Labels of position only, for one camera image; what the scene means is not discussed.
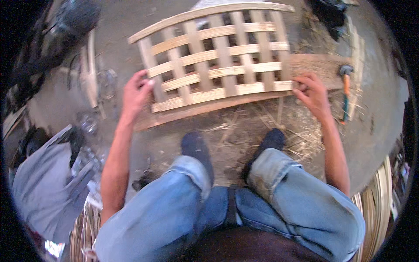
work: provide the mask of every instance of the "wooden plank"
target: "wooden plank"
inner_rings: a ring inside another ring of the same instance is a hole
[[[244,17],[243,12],[231,12],[231,18],[235,27],[235,34],[238,46],[245,46],[248,44],[247,35],[244,29]],[[246,84],[252,84],[256,82],[256,76],[252,72],[253,60],[250,54],[241,54],[240,61],[245,67],[244,82]]]
[[[291,95],[291,91],[263,92],[243,96],[231,96],[223,99],[193,104],[159,113],[142,111],[137,118],[137,123],[134,126],[134,129],[136,132],[139,132],[150,127],[155,127],[185,117],[203,114],[206,112],[223,109],[230,106],[237,106],[240,104],[246,104],[259,100],[266,100],[289,95]]]
[[[205,51],[204,44],[198,39],[197,26],[194,20],[184,23],[184,29],[189,39],[189,50],[192,54]],[[212,89],[212,82],[208,77],[208,62],[195,64],[195,69],[199,73],[201,91],[206,92]]]
[[[271,11],[271,17],[276,25],[276,37],[277,41],[287,42],[287,31],[285,30],[284,21],[280,12]],[[287,81],[291,79],[290,75],[290,52],[289,51],[278,51],[279,60],[282,62],[281,80]]]
[[[26,105],[21,107],[16,113],[10,113],[6,119],[3,121],[3,139],[5,139],[9,133],[13,130],[13,127],[15,126],[15,123],[17,120],[22,116],[23,111],[25,110]]]
[[[237,95],[246,95],[251,93],[262,93],[264,92],[263,83],[244,84],[236,85]],[[273,82],[273,91],[290,91],[292,89],[292,81],[277,81]],[[208,92],[197,92],[191,94],[192,104],[198,104],[202,102],[212,101],[216,99],[222,99],[228,97],[225,94],[224,88],[212,89]],[[159,112],[179,108],[183,106],[183,100],[180,97],[168,99],[163,103],[157,103],[152,105],[151,112]]]
[[[247,33],[250,32],[260,32],[260,31],[275,31],[276,26],[273,22],[263,22],[263,23],[246,23],[243,24],[244,31]],[[208,28],[198,31],[198,38],[200,40],[218,37],[218,36],[226,36],[230,34],[235,34],[235,27],[233,25],[228,26],[217,26],[214,28]],[[164,42],[161,42],[155,46],[151,47],[151,52],[153,55],[159,54],[161,52],[167,51],[174,47],[179,47],[184,44],[188,44],[188,36],[181,35],[171,39],[167,39]]]
[[[251,10],[250,17],[253,22],[264,22],[264,14],[263,11],[260,10]],[[272,62],[272,54],[269,50],[269,41],[268,36],[265,32],[256,32],[255,33],[256,39],[261,48],[260,52],[260,62]],[[273,91],[273,82],[274,82],[274,72],[265,72],[262,73],[262,80],[265,84],[265,91]]]
[[[138,42],[138,47],[140,49],[142,61],[144,62],[145,68],[149,69],[157,66],[156,58],[151,54],[151,40],[150,37],[146,37]],[[153,88],[154,99],[157,102],[164,102],[167,100],[167,94],[163,92],[161,83],[163,82],[161,75],[156,75],[153,77],[155,84]]]
[[[290,54],[291,77],[314,72],[328,90],[343,88],[342,78],[337,75],[342,64],[352,64],[351,58],[331,54]]]
[[[184,12],[176,16],[172,16],[166,19],[163,19],[160,22],[157,22],[149,27],[144,28],[143,30],[135,33],[128,38],[128,43],[133,44],[138,40],[151,35],[163,28],[175,25],[177,23],[182,23],[191,19],[196,19],[203,16],[208,16],[216,13],[226,13],[238,10],[251,10],[251,9],[268,9],[268,10],[277,10],[277,11],[287,11],[295,12],[293,6],[283,5],[277,3],[264,3],[264,2],[248,2],[248,3],[234,3],[234,4],[225,4],[225,5],[215,5],[200,9],[191,10],[189,12]]]
[[[173,27],[168,27],[168,28],[163,29],[162,33],[163,33],[163,38],[165,40],[171,39],[175,35]],[[175,78],[185,77],[186,72],[185,72],[185,68],[182,66],[181,61],[180,61],[181,53],[179,51],[179,48],[176,47],[176,48],[170,49],[168,51],[168,56],[169,56],[169,59],[172,61],[174,77]],[[182,86],[181,88],[178,89],[178,93],[182,98],[184,106],[192,103],[190,92],[191,92],[191,86],[189,85]]]
[[[218,27],[224,25],[221,14],[208,16],[208,20],[209,25],[211,27]],[[233,61],[231,59],[230,52],[227,49],[227,47],[229,47],[228,38],[226,36],[214,37],[212,39],[212,42],[214,44],[215,49],[217,50],[218,65],[220,67],[231,67],[233,65]],[[227,75],[221,77],[221,85],[224,88],[226,96],[237,95],[237,91],[235,88],[235,86],[237,85],[237,81],[235,76]]]
[[[281,70],[282,64],[281,62],[269,62],[269,63],[252,64],[251,66],[252,66],[252,72],[261,73],[261,72],[266,72],[266,71]],[[231,67],[211,69],[208,71],[208,77],[209,79],[214,79],[214,78],[219,78],[219,77],[222,78],[222,77],[226,77],[230,75],[242,75],[244,73],[245,73],[245,66],[237,65],[237,66],[231,66]],[[200,74],[192,74],[192,75],[187,75],[179,79],[165,82],[161,85],[161,87],[165,92],[167,92],[170,90],[178,89],[182,86],[197,83],[200,80],[201,80]]]

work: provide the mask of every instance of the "bamboo strip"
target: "bamboo strip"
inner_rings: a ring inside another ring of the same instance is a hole
[[[172,26],[177,23],[182,23],[191,19],[196,19],[203,16],[208,16],[216,13],[226,13],[238,10],[251,10],[251,9],[268,9],[277,11],[295,12],[293,6],[283,5],[277,3],[264,3],[264,2],[248,2],[248,3],[234,3],[225,5],[215,5],[211,7],[205,7],[200,9],[191,10],[189,12],[181,13],[176,16],[166,18],[160,22],[157,22],[143,30],[135,33],[128,38],[128,43],[133,44],[138,40],[151,35],[163,28]]]
[[[271,42],[269,43],[269,50],[289,50],[289,45],[286,42]],[[260,52],[259,44],[247,44],[235,47],[228,47],[230,55],[242,55],[242,54],[254,54]],[[204,62],[212,59],[217,59],[217,51],[209,50],[196,54],[187,55],[180,58],[182,66],[192,65],[199,62]],[[161,65],[154,66],[147,70],[149,77],[155,77],[156,75],[163,74],[173,70],[172,61],[163,63]]]
[[[276,30],[275,24],[273,22],[243,23],[243,27],[246,33]],[[236,34],[236,29],[234,25],[216,26],[213,28],[199,30],[197,33],[197,37],[199,40],[204,40],[208,38],[227,36],[231,34]],[[152,55],[160,54],[164,51],[182,46],[184,44],[189,44],[188,36],[177,36],[171,39],[167,39],[164,42],[161,42],[155,46],[152,46],[151,53]]]
[[[292,90],[292,81],[276,81],[273,83],[274,91],[290,91]],[[237,95],[245,95],[251,93],[262,93],[264,92],[263,83],[244,84],[236,85]],[[192,104],[212,101],[216,99],[226,98],[225,90],[223,88],[216,88],[208,92],[197,92],[191,94]],[[163,103],[153,104],[151,111],[153,113],[159,111],[170,110],[182,106],[182,98],[175,97],[168,99]]]
[[[269,71],[277,71],[277,70],[281,70],[281,65],[282,65],[281,62],[252,64],[252,72],[262,73],[262,72],[269,72]],[[223,67],[223,68],[209,70],[208,77],[210,79],[214,79],[214,78],[224,77],[228,75],[243,75],[245,72],[246,72],[246,67],[244,65],[237,65],[237,66]],[[170,90],[180,88],[182,86],[187,86],[193,83],[197,83],[200,80],[201,80],[200,74],[193,74],[193,75],[188,75],[179,79],[175,79],[170,82],[165,82],[161,85],[161,87],[165,92],[167,92]]]

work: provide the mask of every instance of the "black sock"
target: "black sock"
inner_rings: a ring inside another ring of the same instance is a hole
[[[210,151],[198,132],[187,133],[181,142],[182,155],[191,156],[198,159],[205,167],[211,179],[211,186],[214,183],[214,170],[212,169]]]
[[[247,181],[247,177],[249,176],[250,168],[252,167],[253,162],[262,154],[262,152],[267,148],[275,148],[278,150],[282,150],[285,145],[285,135],[281,132],[281,130],[274,128],[270,130],[265,138],[262,140],[258,150],[253,154],[252,159],[245,165],[243,171],[241,172],[241,177],[244,181]]]

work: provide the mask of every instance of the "wood scrap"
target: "wood scrap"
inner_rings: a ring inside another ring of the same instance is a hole
[[[13,129],[17,126],[16,123],[21,120],[23,112],[26,109],[26,105],[24,105],[22,108],[20,108],[16,113],[10,113],[6,119],[3,121],[3,139],[6,139],[10,135],[10,133],[13,131]]]
[[[95,63],[95,29],[89,32],[88,44],[80,50],[82,89],[89,100],[91,108],[98,106],[98,80]]]
[[[360,5],[360,3],[358,3],[358,0],[342,0],[342,2],[344,2],[347,5]]]
[[[352,19],[347,16],[347,31],[351,39],[351,59],[354,73],[351,75],[352,86],[349,96],[348,120],[354,116],[355,106],[362,95],[362,72],[365,62],[365,41],[358,35],[357,29],[352,24]]]

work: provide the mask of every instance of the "finger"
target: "finger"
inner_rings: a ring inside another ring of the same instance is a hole
[[[147,70],[140,70],[140,71],[138,71],[138,72],[136,72],[135,74],[134,74],[134,76],[136,76],[136,77],[140,77],[140,78],[142,78],[143,76],[145,76],[147,74]]]
[[[298,87],[298,90],[305,92],[308,90],[308,86],[306,84],[300,84]]]
[[[314,87],[316,84],[313,80],[305,76],[297,76],[293,80],[305,84],[309,88]]]
[[[141,88],[143,85],[147,84],[150,79],[143,79],[138,83],[138,88]]]
[[[148,80],[148,79],[146,80],[147,82],[144,83],[144,85],[140,89],[141,94],[144,96],[147,96],[148,93],[150,93],[153,90],[154,84],[155,84],[154,80]]]
[[[317,81],[319,81],[319,78],[317,77],[317,75],[315,74],[315,73],[313,73],[313,72],[304,72],[304,73],[302,73],[301,74],[302,76],[304,76],[304,77],[308,77],[308,78],[310,78],[311,80],[313,80],[314,82],[317,82]]]
[[[292,92],[299,100],[301,100],[307,107],[311,106],[310,98],[298,89],[293,89]]]
[[[147,74],[147,70],[141,70],[136,72],[132,75],[130,81],[132,81],[134,84],[139,84],[140,81],[142,81],[142,77]]]

